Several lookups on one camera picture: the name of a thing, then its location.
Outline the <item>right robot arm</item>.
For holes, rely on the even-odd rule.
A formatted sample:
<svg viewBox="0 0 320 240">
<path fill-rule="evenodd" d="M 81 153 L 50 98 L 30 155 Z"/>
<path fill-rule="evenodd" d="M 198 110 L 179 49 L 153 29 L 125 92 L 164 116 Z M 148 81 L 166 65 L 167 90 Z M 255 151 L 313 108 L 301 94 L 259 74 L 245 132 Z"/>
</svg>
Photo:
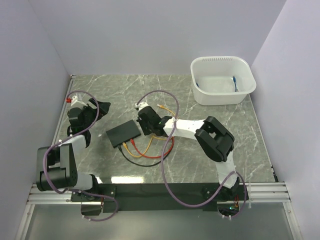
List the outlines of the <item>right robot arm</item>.
<svg viewBox="0 0 320 240">
<path fill-rule="evenodd" d="M 234 136 L 215 117 L 208 116 L 202 120 L 185 120 L 176 117 L 160 117 L 156 111 L 143 102 L 137 104 L 137 122 L 145 135 L 158 137 L 181 137 L 199 143 L 205 155 L 215 162 L 218 173 L 220 195 L 230 200 L 238 193 L 237 176 L 233 160 Z"/>
</svg>

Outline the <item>black network switch box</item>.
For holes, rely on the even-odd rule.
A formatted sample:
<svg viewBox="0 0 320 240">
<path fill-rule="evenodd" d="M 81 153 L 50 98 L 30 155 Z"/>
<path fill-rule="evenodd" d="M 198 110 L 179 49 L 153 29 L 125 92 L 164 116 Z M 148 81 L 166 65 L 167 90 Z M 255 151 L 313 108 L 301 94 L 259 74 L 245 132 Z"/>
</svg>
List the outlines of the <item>black network switch box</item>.
<svg viewBox="0 0 320 240">
<path fill-rule="evenodd" d="M 131 139 L 137 138 L 141 132 L 133 120 L 122 123 L 112 129 L 106 131 L 112 147 L 115 149 L 123 143 L 129 142 Z"/>
</svg>

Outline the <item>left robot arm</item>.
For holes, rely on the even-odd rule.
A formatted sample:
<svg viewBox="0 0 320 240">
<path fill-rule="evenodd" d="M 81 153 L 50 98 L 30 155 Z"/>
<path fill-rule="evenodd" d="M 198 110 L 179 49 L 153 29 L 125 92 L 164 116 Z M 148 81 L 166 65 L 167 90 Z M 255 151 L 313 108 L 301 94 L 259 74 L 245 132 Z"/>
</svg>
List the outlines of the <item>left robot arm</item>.
<svg viewBox="0 0 320 240">
<path fill-rule="evenodd" d="M 90 105 L 73 107 L 67 112 L 69 126 L 67 135 L 73 135 L 88 128 L 95 119 L 104 117 L 111 106 L 109 102 L 95 102 L 89 99 L 96 108 Z M 101 189 L 94 184 L 93 176 L 77 171 L 75 153 L 87 148 L 91 143 L 89 130 L 54 147 L 47 155 L 47 175 L 57 189 L 78 188 L 89 201 L 100 197 Z"/>
</svg>

